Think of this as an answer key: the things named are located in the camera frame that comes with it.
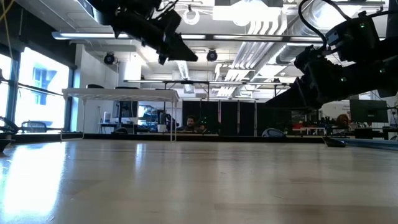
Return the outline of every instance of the security camera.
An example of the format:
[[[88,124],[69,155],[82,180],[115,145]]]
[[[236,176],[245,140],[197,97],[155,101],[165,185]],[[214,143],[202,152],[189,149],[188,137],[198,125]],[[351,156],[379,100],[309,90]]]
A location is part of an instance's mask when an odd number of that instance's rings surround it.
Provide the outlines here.
[[[114,52],[106,53],[104,63],[107,65],[114,65],[118,62],[118,59],[114,56]]]
[[[208,62],[215,62],[217,60],[217,52],[214,49],[210,49],[207,53],[207,61]]]

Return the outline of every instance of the computer screen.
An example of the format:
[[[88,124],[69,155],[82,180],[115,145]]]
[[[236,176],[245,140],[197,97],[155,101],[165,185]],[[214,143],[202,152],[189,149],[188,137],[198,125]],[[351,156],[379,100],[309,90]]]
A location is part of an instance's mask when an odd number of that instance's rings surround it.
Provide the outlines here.
[[[137,101],[114,101],[112,117],[119,117],[119,107],[122,109],[122,118],[136,118],[138,111]]]
[[[350,100],[353,122],[388,123],[387,102],[378,100]]]

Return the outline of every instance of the black panel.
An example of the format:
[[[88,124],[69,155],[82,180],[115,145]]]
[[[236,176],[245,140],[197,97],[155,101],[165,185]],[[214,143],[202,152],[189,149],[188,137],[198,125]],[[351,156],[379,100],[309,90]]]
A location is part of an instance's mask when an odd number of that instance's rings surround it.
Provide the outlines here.
[[[183,101],[182,102],[182,125],[187,124],[189,116],[194,116],[200,119],[200,101]]]
[[[221,135],[238,135],[238,102],[221,102]]]
[[[254,136],[254,103],[240,102],[239,135]]]
[[[201,103],[201,119],[207,122],[218,122],[218,102],[202,101]]]
[[[292,112],[289,110],[274,110],[266,107],[265,103],[257,104],[257,136],[267,128],[281,131],[292,129]]]

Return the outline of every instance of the window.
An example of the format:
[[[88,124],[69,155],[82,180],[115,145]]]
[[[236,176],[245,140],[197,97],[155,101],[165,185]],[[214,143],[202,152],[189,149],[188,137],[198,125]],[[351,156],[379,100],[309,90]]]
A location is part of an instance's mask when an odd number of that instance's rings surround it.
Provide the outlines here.
[[[69,68],[29,48],[21,54],[19,83],[61,93],[68,88]]]
[[[44,104],[38,100],[40,98],[45,98]],[[19,88],[15,116],[15,123],[18,126],[24,121],[38,121],[45,123],[49,128],[63,128],[65,100],[62,96]]]
[[[39,121],[48,128],[63,128],[65,100],[61,94],[68,87],[68,80],[66,65],[25,48],[21,54],[15,123],[20,126],[24,121]]]
[[[11,58],[0,55],[0,68],[2,70],[3,77],[8,80],[10,79],[11,71]],[[2,82],[0,84],[0,116],[5,117],[7,111],[7,100],[8,100],[8,83]]]

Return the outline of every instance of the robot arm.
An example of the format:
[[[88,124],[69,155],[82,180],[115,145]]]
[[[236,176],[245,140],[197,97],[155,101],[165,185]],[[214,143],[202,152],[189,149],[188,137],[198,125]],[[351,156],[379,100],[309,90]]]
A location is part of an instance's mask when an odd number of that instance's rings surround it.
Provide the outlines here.
[[[183,43],[175,30],[181,17],[168,5],[160,16],[152,18],[159,11],[161,0],[78,0],[94,20],[113,28],[115,38],[126,33],[143,46],[148,45],[159,54],[159,63],[169,60],[196,62],[198,57]]]
[[[295,60],[303,72],[291,88],[269,100],[273,108],[314,110],[323,104],[344,100],[372,90],[381,97],[398,91],[398,37],[380,41],[371,16],[364,13],[347,20],[326,34],[334,50],[307,47]],[[356,62],[347,67],[335,65],[325,55],[337,52],[340,60]]]

